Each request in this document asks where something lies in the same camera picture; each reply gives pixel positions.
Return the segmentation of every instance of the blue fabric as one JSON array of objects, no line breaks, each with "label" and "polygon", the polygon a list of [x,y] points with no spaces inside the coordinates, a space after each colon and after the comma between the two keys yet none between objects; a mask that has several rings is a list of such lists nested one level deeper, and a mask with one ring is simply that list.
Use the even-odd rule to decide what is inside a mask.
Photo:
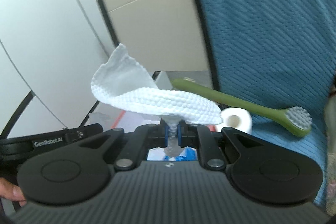
[{"label": "blue fabric", "polygon": [[[297,138],[253,117],[253,135],[326,170],[324,105],[335,74],[336,0],[201,0],[221,91],[272,108],[302,106],[312,131]],[[315,203],[325,205],[325,184]]]}]

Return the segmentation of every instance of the metal bolt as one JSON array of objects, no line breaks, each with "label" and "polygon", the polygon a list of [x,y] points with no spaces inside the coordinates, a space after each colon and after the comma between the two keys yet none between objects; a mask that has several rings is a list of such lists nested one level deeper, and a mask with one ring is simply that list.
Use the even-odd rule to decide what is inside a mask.
[{"label": "metal bolt", "polygon": [[224,165],[224,161],[222,161],[220,159],[211,159],[211,160],[208,161],[208,165],[210,167],[218,168],[218,167],[222,167]]},{"label": "metal bolt", "polygon": [[130,167],[133,164],[133,161],[130,159],[120,159],[115,163],[118,167],[126,168]]}]

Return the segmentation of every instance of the green brush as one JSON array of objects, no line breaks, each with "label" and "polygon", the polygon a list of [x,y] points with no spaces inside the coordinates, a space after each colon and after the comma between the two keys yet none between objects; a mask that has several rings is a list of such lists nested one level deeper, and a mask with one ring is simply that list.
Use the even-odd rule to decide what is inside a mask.
[{"label": "green brush", "polygon": [[302,107],[295,106],[287,109],[268,108],[206,88],[185,79],[175,79],[172,81],[172,85],[176,89],[198,94],[214,102],[243,108],[259,116],[269,118],[281,124],[289,132],[298,137],[306,136],[311,130],[310,114]]}]

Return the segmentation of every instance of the white roll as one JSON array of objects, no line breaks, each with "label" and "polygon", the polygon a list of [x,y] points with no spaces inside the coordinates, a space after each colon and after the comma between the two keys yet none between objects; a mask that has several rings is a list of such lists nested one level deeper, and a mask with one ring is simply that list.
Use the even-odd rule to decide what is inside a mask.
[{"label": "white roll", "polygon": [[221,132],[223,127],[233,127],[239,131],[251,134],[252,118],[247,110],[229,107],[222,110],[220,116],[223,118],[223,122],[215,125],[216,131]]}]

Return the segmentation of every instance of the finger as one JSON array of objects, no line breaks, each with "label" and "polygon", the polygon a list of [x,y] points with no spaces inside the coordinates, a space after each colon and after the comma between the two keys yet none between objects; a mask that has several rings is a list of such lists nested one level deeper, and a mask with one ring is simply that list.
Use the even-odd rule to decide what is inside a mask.
[{"label": "finger", "polygon": [[20,187],[10,183],[4,178],[0,178],[0,197],[11,201],[24,201],[25,197]]},{"label": "finger", "polygon": [[27,204],[27,201],[20,201],[19,204],[20,204],[21,207],[23,207]]}]

